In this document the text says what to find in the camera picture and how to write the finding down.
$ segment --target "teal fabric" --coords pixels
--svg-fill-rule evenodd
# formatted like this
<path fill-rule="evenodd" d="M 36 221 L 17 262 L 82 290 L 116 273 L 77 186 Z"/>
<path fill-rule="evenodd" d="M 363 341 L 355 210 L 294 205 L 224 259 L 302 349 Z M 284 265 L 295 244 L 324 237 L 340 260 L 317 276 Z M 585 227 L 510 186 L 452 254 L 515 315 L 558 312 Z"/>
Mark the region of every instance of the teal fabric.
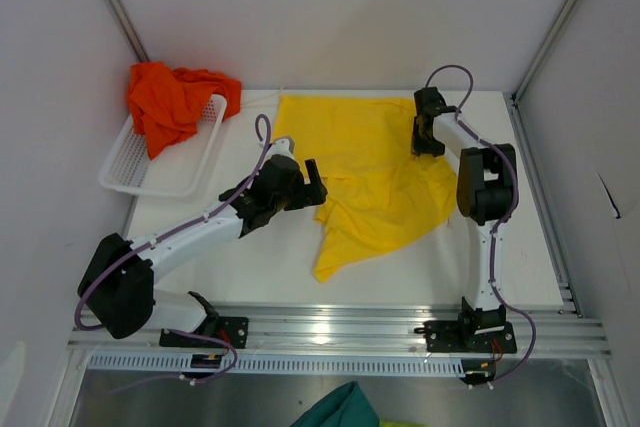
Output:
<path fill-rule="evenodd" d="M 378 427 L 380 419 L 357 382 L 325 395 L 291 427 Z"/>

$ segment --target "black mounting plate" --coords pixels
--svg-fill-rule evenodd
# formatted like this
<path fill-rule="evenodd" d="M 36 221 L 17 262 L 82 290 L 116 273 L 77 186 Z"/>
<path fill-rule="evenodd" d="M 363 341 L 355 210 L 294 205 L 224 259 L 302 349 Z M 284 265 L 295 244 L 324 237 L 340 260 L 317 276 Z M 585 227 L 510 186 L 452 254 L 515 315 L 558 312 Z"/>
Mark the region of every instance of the black mounting plate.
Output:
<path fill-rule="evenodd" d="M 427 341 L 427 352 L 434 353 L 470 353 L 492 354 L 491 342 L 495 339 L 503 353 L 515 354 L 518 351 L 513 326 L 507 322 L 503 330 L 472 335 L 464 342 L 460 333 L 460 324 L 456 320 L 429 320 L 424 327 L 414 329 L 423 334 Z"/>
<path fill-rule="evenodd" d="M 227 334 L 231 345 L 236 349 L 244 349 L 247 344 L 247 336 L 249 335 L 249 319 L 247 317 L 217 317 L 216 330 L 214 337 L 223 340 L 222 331 Z M 206 340 L 190 339 L 181 335 L 173 334 L 169 331 L 162 331 L 160 334 L 160 347 L 182 347 L 188 349 L 194 348 L 224 348 L 213 342 Z"/>

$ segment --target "cable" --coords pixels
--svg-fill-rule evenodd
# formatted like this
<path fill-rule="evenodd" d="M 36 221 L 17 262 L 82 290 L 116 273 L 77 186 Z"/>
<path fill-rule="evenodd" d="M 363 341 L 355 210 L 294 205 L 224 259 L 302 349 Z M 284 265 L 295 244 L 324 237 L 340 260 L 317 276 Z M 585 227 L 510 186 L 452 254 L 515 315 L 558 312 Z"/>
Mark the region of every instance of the cable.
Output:
<path fill-rule="evenodd" d="M 535 348 L 536 340 L 537 340 L 537 328 L 533 318 L 524 310 L 521 310 L 509 305 L 507 301 L 504 300 L 504 298 L 502 297 L 498 289 L 496 288 L 496 277 L 495 277 L 496 237 L 495 236 L 498 232 L 498 227 L 500 227 L 500 225 L 504 224 L 511 218 L 511 215 L 516 210 L 516 208 L 518 207 L 518 203 L 520 202 L 520 197 L 518 194 L 518 177 L 516 176 L 516 171 L 513 168 L 513 165 L 511 165 L 511 162 L 509 161 L 507 156 L 504 154 L 504 152 L 502 152 L 498 147 L 496 147 L 495 144 L 492 144 L 491 142 L 480 138 L 480 136 L 471 127 L 469 127 L 467 124 L 465 124 L 462 121 L 462 119 L 459 118 L 460 114 L 462 114 L 462 107 L 467 102 L 467 99 L 469 99 L 471 92 L 473 92 L 474 79 L 469 69 L 458 64 L 448 64 L 448 65 L 443 65 L 442 67 L 438 67 L 436 70 L 434 70 L 431 73 L 431 75 L 427 79 L 425 87 L 429 87 L 431 80 L 438 72 L 446 69 L 461 70 L 465 74 L 467 74 L 467 77 L 469 77 L 469 87 L 467 89 L 467 93 L 462 98 L 462 101 L 460 101 L 460 103 L 458 104 L 458 107 L 456 108 L 456 113 L 455 113 L 456 122 L 460 127 L 462 127 L 462 129 L 465 132 L 471 135 L 471 137 L 473 137 L 473 139 L 476 140 L 479 144 L 490 148 L 498 155 L 498 157 L 500 157 L 504 165 L 507 166 L 507 171 L 509 172 L 509 176 L 511 177 L 511 181 L 513 183 L 513 194 L 511 197 L 511 205 L 507 209 L 507 212 L 500 219 L 498 219 L 498 221 L 495 223 L 495 225 L 491 229 L 491 247 L 489 250 L 489 284 L 491 285 L 493 294 L 496 296 L 496 299 L 498 300 L 498 302 L 500 302 L 501 305 L 504 305 L 504 307 L 507 310 L 510 310 L 511 312 L 521 315 L 527 320 L 527 322 L 529 322 L 529 325 L 531 326 L 531 342 L 529 343 L 529 347 L 527 348 L 527 351 L 525 352 L 520 362 L 518 362 L 518 364 L 509 372 L 506 372 L 500 377 L 497 377 L 496 379 L 494 379 L 493 383 L 495 383 L 498 380 L 503 380 L 513 375 L 518 369 L 520 369 L 529 360 L 529 358 L 531 357 L 531 354 L 533 353 L 533 349 Z"/>
<path fill-rule="evenodd" d="M 188 229 L 190 227 L 193 227 L 194 225 L 198 225 L 198 224 L 204 222 L 206 218 L 215 217 L 220 212 L 222 212 L 225 208 L 227 208 L 240 195 L 242 195 L 242 193 L 247 189 L 249 184 L 253 181 L 255 176 L 258 174 L 258 171 L 260 170 L 260 167 L 262 166 L 262 163 L 264 162 L 264 159 L 267 156 L 267 152 L 269 150 L 269 144 L 271 143 L 271 122 L 269 122 L 269 118 L 264 114 L 260 114 L 260 115 L 258 115 L 256 117 L 256 121 L 255 121 L 256 135 L 258 136 L 260 141 L 263 140 L 262 134 L 260 133 L 260 120 L 264 120 L 265 125 L 267 127 L 267 129 L 266 129 L 267 132 L 266 132 L 265 139 L 264 139 L 264 147 L 262 148 L 262 152 L 260 153 L 260 158 L 258 159 L 258 162 L 256 163 L 256 166 L 253 168 L 253 170 L 249 174 L 249 177 L 247 177 L 244 180 L 244 182 L 242 182 L 242 184 L 240 186 L 238 186 L 238 188 L 231 195 L 231 197 L 229 197 L 227 200 L 222 202 L 218 207 L 216 207 L 209 214 L 209 216 L 207 216 L 207 217 L 205 217 L 205 216 L 197 217 L 197 218 L 192 219 L 192 220 L 190 220 L 188 222 L 185 222 L 184 224 L 180 224 L 177 227 L 174 227 L 173 229 L 171 229 L 171 230 L 165 232 L 164 234 L 158 236 L 158 238 L 156 239 L 156 241 L 158 243 L 168 239 L 169 237 L 171 237 L 173 235 L 178 234 L 179 232 L 182 232 L 185 229 Z M 111 275 L 116 269 L 118 269 L 122 264 L 124 264 L 127 260 L 131 259 L 133 256 L 139 254 L 140 252 L 142 252 L 144 250 L 147 250 L 150 247 L 151 247 L 151 243 L 145 242 L 140 247 L 137 247 L 137 248 L 133 249 L 132 251 L 127 252 L 125 255 L 123 255 L 118 260 L 116 260 L 113 264 L 111 264 L 109 267 L 107 267 L 107 269 L 105 269 L 105 271 L 102 272 L 96 278 L 96 280 L 94 280 L 91 283 L 91 285 L 89 285 L 87 290 L 85 290 L 84 293 L 82 294 L 82 297 L 80 297 L 80 301 L 78 302 L 78 305 L 76 306 L 76 310 L 74 312 L 74 316 L 73 317 L 74 317 L 74 321 L 75 321 L 76 327 L 78 329 L 80 329 L 80 330 L 97 330 L 97 329 L 101 329 L 102 328 L 102 324 L 85 325 L 85 324 L 82 323 L 82 309 L 86 305 L 87 300 L 89 300 L 89 297 L 91 297 L 91 294 L 93 294 L 93 292 L 98 288 L 98 286 L 102 282 L 104 282 L 104 280 L 107 277 L 109 277 L 109 275 Z"/>
<path fill-rule="evenodd" d="M 116 389 L 110 390 L 109 392 L 107 392 L 107 395 L 119 394 L 121 392 L 124 392 L 125 390 L 129 390 L 129 389 L 132 389 L 134 387 L 138 387 L 140 385 L 148 384 L 150 382 L 155 382 L 156 380 L 163 380 L 163 379 L 186 380 L 186 381 L 189 382 L 189 384 L 191 386 L 201 385 L 201 384 L 205 384 L 207 382 L 210 382 L 213 379 L 216 379 L 218 377 L 223 376 L 224 374 L 229 372 L 231 369 L 233 369 L 236 366 L 236 364 L 238 363 L 238 351 L 229 342 L 226 342 L 226 341 L 220 340 L 220 339 L 216 339 L 215 337 L 207 337 L 207 336 L 204 336 L 204 335 L 190 334 L 189 332 L 183 332 L 182 330 L 170 330 L 170 332 L 172 334 L 180 335 L 180 336 L 186 337 L 188 339 L 204 340 L 204 341 L 207 341 L 207 342 L 213 342 L 214 344 L 221 345 L 221 346 L 225 347 L 228 351 L 230 351 L 233 354 L 233 360 L 224 369 L 219 370 L 217 372 L 214 372 L 211 375 L 207 375 L 206 377 L 203 377 L 201 379 L 189 378 L 183 373 L 181 373 L 178 377 L 176 377 L 174 374 L 154 375 L 153 377 L 147 377 L 145 379 L 140 379 L 140 380 L 137 380 L 135 382 L 131 382 L 130 384 L 124 385 L 122 387 L 118 387 Z"/>

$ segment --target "white table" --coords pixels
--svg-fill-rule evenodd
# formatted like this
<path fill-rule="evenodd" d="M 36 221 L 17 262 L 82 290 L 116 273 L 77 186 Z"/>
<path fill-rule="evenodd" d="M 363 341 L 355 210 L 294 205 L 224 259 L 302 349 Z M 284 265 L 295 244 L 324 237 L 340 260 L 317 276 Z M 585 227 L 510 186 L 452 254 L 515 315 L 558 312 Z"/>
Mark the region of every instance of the white table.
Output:
<path fill-rule="evenodd" d="M 412 91 L 287 93 L 413 97 Z M 456 103 L 462 95 L 444 93 L 449 103 Z M 203 210 L 222 191 L 246 177 L 260 153 L 254 119 L 264 113 L 275 120 L 278 101 L 277 91 L 245 91 L 243 103 L 249 103 L 240 114 L 223 123 L 211 165 L 198 192 L 189 200 L 138 199 L 129 236 L 157 231 Z M 487 138 L 515 145 L 501 93 L 473 93 L 465 108 L 465 117 Z M 448 159 L 457 171 L 455 158 L 449 155 Z M 161 164 L 152 163 L 148 179 L 171 175 L 154 172 L 161 168 Z M 505 297 L 524 308 L 556 309 L 562 305 L 562 299 L 520 157 L 518 176 L 520 205 L 505 235 Z M 467 282 L 469 241 L 466 225 L 457 210 L 448 222 L 417 242 L 386 256 L 345 266 L 324 284 L 312 275 L 323 238 L 323 226 L 313 221 L 313 214 L 313 208 L 281 212 L 267 227 L 189 261 L 163 279 L 158 287 L 172 292 L 195 290 L 214 303 L 459 305 Z"/>

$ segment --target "gray floor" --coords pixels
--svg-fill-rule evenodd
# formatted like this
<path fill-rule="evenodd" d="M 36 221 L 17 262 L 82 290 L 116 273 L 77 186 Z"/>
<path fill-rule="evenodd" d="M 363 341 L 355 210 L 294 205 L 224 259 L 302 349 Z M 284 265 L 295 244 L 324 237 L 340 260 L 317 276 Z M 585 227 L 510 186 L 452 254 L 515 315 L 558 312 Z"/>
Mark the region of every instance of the gray floor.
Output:
<path fill-rule="evenodd" d="M 455 379 L 235 374 L 197 387 L 168 379 L 106 395 L 147 375 L 90 372 L 72 425 L 287 426 L 351 380 L 389 420 L 431 427 L 605 425 L 583 361 L 531 361 L 494 391 L 469 392 Z"/>

